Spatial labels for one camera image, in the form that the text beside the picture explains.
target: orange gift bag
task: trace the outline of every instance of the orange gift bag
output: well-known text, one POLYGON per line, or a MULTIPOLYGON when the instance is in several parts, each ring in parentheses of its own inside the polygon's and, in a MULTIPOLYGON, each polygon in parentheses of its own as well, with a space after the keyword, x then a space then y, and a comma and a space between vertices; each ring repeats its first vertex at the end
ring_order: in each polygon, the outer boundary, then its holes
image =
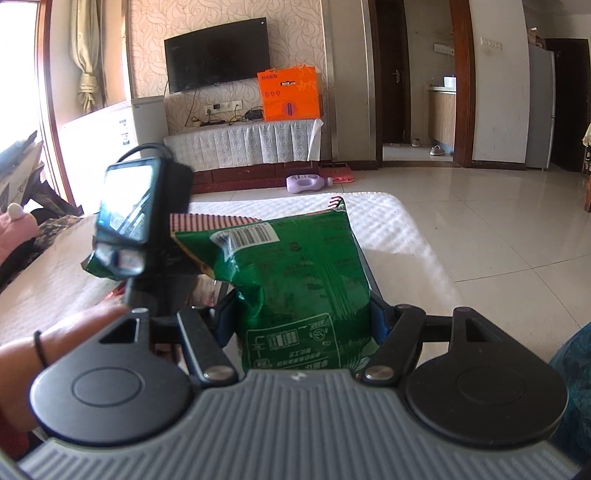
POLYGON ((316 69, 297 66, 258 74, 265 120, 320 118, 316 69))

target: electrical outlet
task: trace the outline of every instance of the electrical outlet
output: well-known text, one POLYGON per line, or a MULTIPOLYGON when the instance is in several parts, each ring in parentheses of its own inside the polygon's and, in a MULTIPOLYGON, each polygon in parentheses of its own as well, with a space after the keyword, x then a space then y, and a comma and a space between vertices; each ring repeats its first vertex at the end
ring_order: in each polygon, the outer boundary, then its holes
POLYGON ((211 110, 212 114, 222 112, 239 112, 240 110, 242 110, 242 100, 234 100, 233 102, 214 103, 212 105, 204 106, 203 109, 206 115, 207 110, 211 110))

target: window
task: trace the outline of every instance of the window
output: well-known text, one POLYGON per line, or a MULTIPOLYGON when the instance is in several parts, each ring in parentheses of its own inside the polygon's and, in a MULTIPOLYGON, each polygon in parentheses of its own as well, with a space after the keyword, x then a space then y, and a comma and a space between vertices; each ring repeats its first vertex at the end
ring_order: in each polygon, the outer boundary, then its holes
POLYGON ((0 151, 35 130, 41 139, 35 74, 37 8, 34 2, 0 3, 0 151))

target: television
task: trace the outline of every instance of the television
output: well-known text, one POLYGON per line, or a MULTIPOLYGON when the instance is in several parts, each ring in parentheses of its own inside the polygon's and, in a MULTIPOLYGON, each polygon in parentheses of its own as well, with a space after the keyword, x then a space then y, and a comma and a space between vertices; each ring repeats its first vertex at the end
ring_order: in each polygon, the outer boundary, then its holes
POLYGON ((171 93, 256 78, 271 67, 266 18, 168 38, 164 51, 171 93))

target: white bedsheet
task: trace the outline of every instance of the white bedsheet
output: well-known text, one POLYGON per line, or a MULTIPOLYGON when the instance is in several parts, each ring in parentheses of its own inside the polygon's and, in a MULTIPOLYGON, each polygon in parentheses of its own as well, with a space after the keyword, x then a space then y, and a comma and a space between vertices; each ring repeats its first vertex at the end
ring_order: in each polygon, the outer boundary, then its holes
MULTIPOLYGON (((260 219, 314 212, 327 207, 330 193, 250 202, 193 203, 192 213, 244 215, 260 219)), ((344 194, 355 236, 384 296, 431 314, 451 314, 461 298, 451 278, 419 233, 402 203, 385 193, 344 194)), ((91 250, 94 217, 60 235, 0 294, 0 344, 95 305, 115 282, 80 267, 91 250)))

